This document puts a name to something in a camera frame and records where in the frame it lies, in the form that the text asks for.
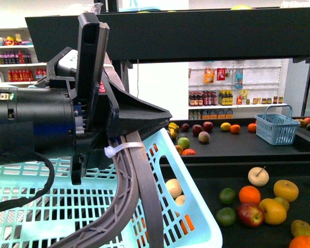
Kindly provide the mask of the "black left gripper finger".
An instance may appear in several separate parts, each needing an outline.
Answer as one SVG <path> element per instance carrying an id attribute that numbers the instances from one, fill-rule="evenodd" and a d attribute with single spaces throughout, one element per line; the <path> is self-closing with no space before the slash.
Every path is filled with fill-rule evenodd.
<path id="1" fill-rule="evenodd" d="M 78 57 L 76 70 L 76 103 L 86 105 L 85 129 L 90 129 L 98 100 L 105 52 L 110 28 L 87 12 L 79 15 Z"/>

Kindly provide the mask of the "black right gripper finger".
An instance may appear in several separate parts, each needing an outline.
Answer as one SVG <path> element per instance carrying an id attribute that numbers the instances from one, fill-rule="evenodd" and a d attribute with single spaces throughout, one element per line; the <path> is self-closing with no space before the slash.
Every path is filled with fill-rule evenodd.
<path id="1" fill-rule="evenodd" d="M 106 121 L 106 134 L 109 138 L 135 131 L 146 138 L 166 127 L 172 118 L 170 111 L 138 99 L 119 88 L 105 75 L 103 85 L 109 105 Z"/>

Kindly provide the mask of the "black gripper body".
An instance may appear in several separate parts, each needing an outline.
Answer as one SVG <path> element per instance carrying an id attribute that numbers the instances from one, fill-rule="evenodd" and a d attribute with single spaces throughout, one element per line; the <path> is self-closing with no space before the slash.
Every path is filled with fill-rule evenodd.
<path id="1" fill-rule="evenodd" d="M 92 152 L 104 146 L 109 103 L 106 93 L 98 91 L 95 115 L 90 129 L 85 129 L 86 105 L 76 103 L 78 51 L 67 47 L 47 64 L 50 88 L 46 93 L 45 152 L 49 157 L 71 156 L 73 185 L 80 185 L 86 169 L 105 168 L 110 160 L 104 153 Z"/>

